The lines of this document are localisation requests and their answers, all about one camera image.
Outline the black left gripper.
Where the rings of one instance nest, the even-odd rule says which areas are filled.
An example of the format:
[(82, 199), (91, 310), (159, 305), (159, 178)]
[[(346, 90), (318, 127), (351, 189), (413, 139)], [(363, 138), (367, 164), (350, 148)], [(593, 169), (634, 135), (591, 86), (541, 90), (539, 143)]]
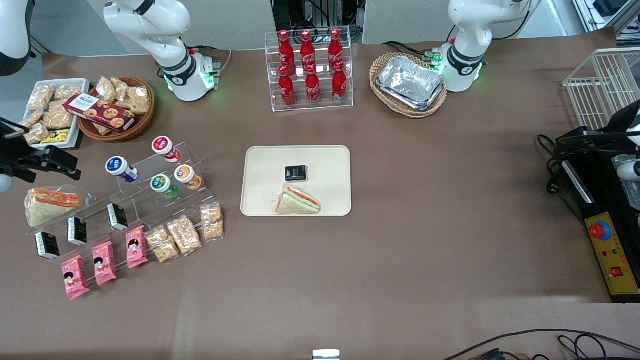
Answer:
[(627, 132), (639, 125), (640, 102), (627, 105), (615, 112), (605, 127), (598, 129), (599, 134), (590, 139), (588, 143), (583, 137), (589, 132), (587, 127), (578, 127), (557, 138), (557, 153), (569, 154), (578, 151), (587, 151), (592, 147), (612, 148), (615, 150), (635, 151), (638, 144), (629, 139)]

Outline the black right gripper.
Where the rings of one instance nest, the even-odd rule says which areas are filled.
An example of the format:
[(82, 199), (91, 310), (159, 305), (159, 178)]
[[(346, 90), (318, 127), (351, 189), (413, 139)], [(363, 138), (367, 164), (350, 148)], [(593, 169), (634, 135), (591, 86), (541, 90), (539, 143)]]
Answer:
[(35, 182), (37, 174), (34, 171), (62, 174), (76, 182), (82, 177), (78, 158), (63, 149), (39, 150), (27, 143), (2, 142), (0, 160), (2, 175), (26, 183)]

